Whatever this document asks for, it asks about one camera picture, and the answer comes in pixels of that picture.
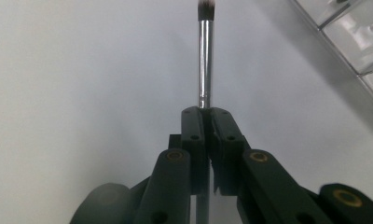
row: transparent plastic container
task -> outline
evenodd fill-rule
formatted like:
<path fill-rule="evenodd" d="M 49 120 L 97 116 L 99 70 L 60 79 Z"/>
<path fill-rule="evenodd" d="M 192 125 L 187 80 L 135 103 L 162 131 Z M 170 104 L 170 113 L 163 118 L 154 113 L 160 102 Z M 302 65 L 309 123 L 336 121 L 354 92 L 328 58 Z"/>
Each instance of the transparent plastic container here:
<path fill-rule="evenodd" d="M 291 0 L 373 97 L 373 0 Z"/>

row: gray surface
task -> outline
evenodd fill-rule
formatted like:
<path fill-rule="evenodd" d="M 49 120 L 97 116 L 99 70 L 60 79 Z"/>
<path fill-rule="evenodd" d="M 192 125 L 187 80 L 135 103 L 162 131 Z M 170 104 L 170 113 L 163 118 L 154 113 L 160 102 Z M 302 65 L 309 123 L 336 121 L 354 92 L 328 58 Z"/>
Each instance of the gray surface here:
<path fill-rule="evenodd" d="M 217 1 L 213 105 L 302 186 L 373 199 L 373 103 L 286 1 Z M 0 1 L 0 223 L 67 223 L 152 172 L 197 103 L 194 1 Z M 212 198 L 211 223 L 240 223 Z"/>

